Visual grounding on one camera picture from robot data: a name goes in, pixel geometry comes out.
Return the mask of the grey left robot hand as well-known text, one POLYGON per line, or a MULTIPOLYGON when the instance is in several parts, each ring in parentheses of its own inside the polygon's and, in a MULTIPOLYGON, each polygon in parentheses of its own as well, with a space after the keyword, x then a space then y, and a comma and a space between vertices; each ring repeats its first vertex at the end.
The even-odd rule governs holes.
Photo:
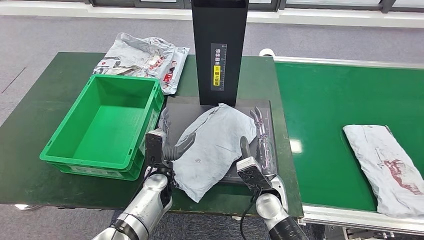
POLYGON ((171 146, 168 140, 168 134, 171 126, 169 120, 169 110, 165 107, 159 117, 158 129, 164 133, 162 139, 162 159, 164 163, 170 163, 178 160, 195 142, 196 133, 190 133, 182 143, 177 146, 171 146))

